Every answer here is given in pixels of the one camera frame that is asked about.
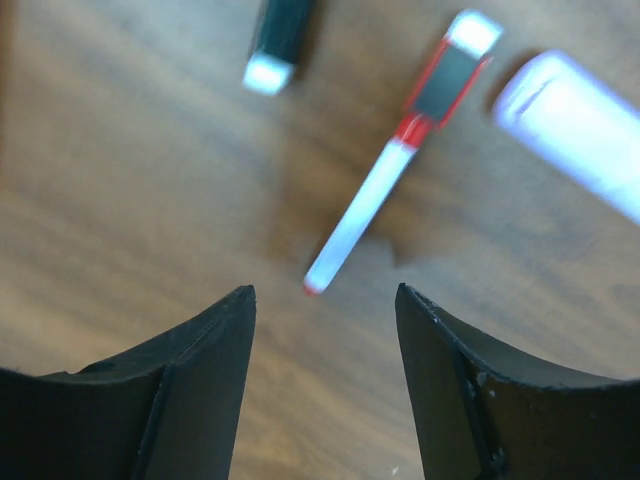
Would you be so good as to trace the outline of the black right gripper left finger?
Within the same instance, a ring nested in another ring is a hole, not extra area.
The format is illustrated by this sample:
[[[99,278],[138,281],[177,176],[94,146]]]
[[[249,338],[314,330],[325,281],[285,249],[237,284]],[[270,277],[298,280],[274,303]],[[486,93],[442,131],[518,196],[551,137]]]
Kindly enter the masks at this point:
[[[239,287],[79,372],[1,373],[5,479],[225,479],[256,324]]]

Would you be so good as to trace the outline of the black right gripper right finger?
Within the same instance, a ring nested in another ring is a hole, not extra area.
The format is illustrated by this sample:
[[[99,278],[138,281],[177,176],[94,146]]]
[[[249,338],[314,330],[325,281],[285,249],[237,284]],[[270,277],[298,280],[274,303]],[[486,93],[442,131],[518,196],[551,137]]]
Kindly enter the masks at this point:
[[[396,325],[428,479],[635,479],[639,384],[561,366],[409,285]]]

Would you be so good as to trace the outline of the purple highlighter marker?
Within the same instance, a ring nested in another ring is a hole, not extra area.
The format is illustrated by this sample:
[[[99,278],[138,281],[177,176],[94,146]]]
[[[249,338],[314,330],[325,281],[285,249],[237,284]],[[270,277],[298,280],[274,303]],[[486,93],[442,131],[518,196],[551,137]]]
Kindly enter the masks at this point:
[[[634,222],[639,110],[560,50],[525,63],[497,96],[503,130]]]

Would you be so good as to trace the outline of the red cap white marker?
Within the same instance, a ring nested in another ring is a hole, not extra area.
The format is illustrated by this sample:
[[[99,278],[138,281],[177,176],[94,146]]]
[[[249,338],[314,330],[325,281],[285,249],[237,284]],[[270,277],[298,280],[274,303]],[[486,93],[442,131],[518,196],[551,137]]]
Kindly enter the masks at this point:
[[[323,293],[334,280],[427,136],[442,128],[491,61],[504,28],[465,9],[451,22],[426,63],[391,139],[307,271],[307,292]]]

